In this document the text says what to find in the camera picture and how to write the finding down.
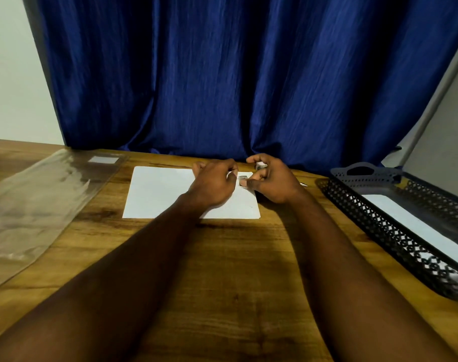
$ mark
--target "clear plastic sheet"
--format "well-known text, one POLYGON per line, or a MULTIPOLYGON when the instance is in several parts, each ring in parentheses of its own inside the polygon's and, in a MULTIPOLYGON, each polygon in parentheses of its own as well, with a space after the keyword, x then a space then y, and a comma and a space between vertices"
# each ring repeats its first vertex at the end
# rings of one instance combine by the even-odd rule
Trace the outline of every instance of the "clear plastic sheet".
POLYGON ((63 149, 2 180, 0 284, 36 261, 126 158, 63 149))

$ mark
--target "black tray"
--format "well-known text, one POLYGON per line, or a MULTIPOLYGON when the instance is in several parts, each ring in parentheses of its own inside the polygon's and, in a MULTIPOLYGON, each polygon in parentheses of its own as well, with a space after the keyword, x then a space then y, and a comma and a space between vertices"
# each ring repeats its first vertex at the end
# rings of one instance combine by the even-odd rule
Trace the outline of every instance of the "black tray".
POLYGON ((383 194, 458 244, 458 197, 402 170, 357 163, 331 170, 317 186, 422 283, 458 300, 458 263, 366 200, 383 194))

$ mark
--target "white paper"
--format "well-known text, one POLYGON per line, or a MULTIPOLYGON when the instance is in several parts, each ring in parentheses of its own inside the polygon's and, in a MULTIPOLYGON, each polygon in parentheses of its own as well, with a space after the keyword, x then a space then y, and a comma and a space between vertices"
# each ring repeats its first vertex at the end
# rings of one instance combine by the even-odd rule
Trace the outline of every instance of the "white paper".
MULTIPOLYGON (((427 243, 433 245, 442 253, 458 262, 458 244, 451 239, 434 230, 431 226, 419 220, 385 195, 364 194, 363 196, 410 231, 419 235, 427 243)), ((422 253, 421 255, 423 258, 429 258, 431 256, 430 253, 422 253)))
MULTIPOLYGON (((251 176, 251 172, 239 172, 238 176, 251 176)), ((190 169, 136 166, 133 170, 129 195, 123 218, 153 219, 187 192, 194 182, 190 169)), ((258 219, 261 215, 256 195, 239 185, 239 179, 231 198, 222 206, 204 213, 205 219, 258 219)))
POLYGON ((99 164, 115 164, 118 160, 118 157, 105 157, 105 156, 93 156, 89 163, 99 163, 99 164))

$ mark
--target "wooden table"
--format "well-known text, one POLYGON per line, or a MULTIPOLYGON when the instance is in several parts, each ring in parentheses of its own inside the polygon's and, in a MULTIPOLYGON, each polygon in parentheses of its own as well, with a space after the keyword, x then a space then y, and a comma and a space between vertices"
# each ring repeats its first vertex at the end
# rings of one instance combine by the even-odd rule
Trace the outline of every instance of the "wooden table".
MULTIPOLYGON (((0 140, 0 180, 62 148, 0 140)), ((190 167, 186 157, 128 152, 129 160, 29 268, 0 286, 0 333, 147 223, 122 219, 133 168, 190 167)), ((251 171, 246 164, 241 171, 251 171)), ((386 254, 295 171, 375 266, 458 352, 458 303, 438 296, 386 254)), ((261 199, 261 218, 203 220, 156 324, 134 360, 331 360, 308 306, 295 253, 298 227, 261 199)))

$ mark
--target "blue curtain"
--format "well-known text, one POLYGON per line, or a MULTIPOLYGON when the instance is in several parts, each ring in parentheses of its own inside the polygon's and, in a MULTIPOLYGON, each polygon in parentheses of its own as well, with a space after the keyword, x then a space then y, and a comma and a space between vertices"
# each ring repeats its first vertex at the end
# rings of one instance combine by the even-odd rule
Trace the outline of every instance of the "blue curtain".
POLYGON ((458 47, 458 0, 39 0, 68 145, 378 164, 458 47))

